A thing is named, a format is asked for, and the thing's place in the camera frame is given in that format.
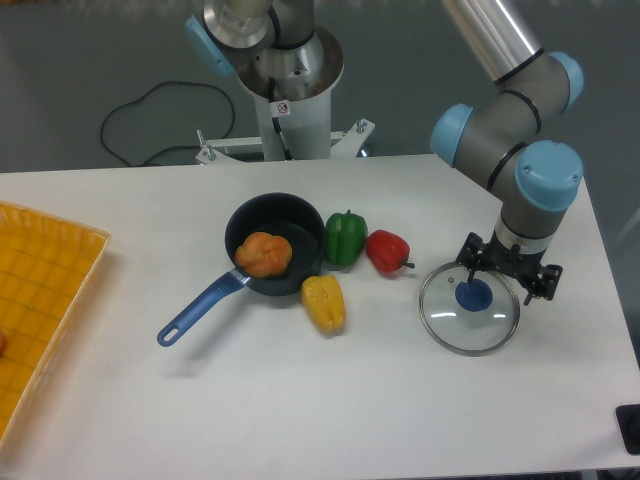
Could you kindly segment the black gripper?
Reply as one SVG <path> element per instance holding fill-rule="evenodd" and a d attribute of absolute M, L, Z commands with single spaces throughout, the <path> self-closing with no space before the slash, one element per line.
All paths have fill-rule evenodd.
<path fill-rule="evenodd" d="M 533 299 L 551 301 L 563 273 L 560 265 L 540 265 L 542 256 L 542 252 L 522 253 L 517 244 L 508 249 L 497 239 L 491 239 L 487 245 L 479 235 L 470 232 L 455 263 L 468 271 L 468 283 L 478 271 L 495 271 L 522 279 L 522 287 L 527 291 L 523 304 L 528 306 Z"/>

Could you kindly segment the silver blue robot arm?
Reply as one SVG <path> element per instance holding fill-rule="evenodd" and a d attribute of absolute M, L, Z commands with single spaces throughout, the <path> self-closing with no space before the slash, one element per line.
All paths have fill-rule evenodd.
<path fill-rule="evenodd" d="M 552 299 L 562 270 L 542 259 L 583 164 L 571 147 L 538 133 L 579 97 L 583 72 L 570 56 L 546 52 L 509 1 L 443 7 L 499 91 L 481 109 L 450 107 L 430 137 L 441 160 L 502 204 L 491 239 L 468 236 L 457 262 L 511 277 L 529 298 Z M 185 31 L 206 65 L 236 75 L 253 96 L 266 160 L 328 159 L 345 149 L 330 139 L 342 50 L 316 24 L 311 2 L 209 1 Z"/>

